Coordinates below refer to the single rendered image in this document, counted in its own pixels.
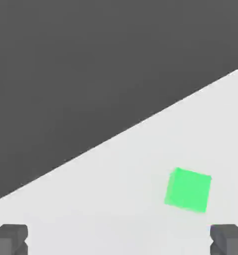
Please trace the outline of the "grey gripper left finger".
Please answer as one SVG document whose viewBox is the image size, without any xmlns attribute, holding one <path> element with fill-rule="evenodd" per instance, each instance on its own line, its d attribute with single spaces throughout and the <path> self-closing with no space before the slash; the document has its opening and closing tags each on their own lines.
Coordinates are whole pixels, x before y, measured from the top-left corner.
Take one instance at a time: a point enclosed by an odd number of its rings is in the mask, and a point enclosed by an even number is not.
<svg viewBox="0 0 238 255">
<path fill-rule="evenodd" d="M 3 224 L 0 226 L 0 255 L 28 255 L 27 225 Z"/>
</svg>

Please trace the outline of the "small green cube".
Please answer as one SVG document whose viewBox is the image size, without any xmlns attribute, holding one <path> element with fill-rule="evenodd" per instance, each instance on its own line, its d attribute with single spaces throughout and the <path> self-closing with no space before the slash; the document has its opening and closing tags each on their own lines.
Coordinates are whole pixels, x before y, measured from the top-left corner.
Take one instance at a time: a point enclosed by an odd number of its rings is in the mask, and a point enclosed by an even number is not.
<svg viewBox="0 0 238 255">
<path fill-rule="evenodd" d="M 169 177 L 164 203 L 196 213 L 207 209 L 211 176 L 175 168 Z"/>
</svg>

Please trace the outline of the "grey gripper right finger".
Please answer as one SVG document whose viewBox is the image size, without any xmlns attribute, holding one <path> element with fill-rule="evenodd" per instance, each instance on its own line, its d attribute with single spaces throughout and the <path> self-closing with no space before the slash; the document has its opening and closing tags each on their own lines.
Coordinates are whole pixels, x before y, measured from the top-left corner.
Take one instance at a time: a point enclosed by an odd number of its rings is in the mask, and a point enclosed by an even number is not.
<svg viewBox="0 0 238 255">
<path fill-rule="evenodd" d="M 238 255 L 238 226 L 235 224 L 211 225 L 210 255 Z"/>
</svg>

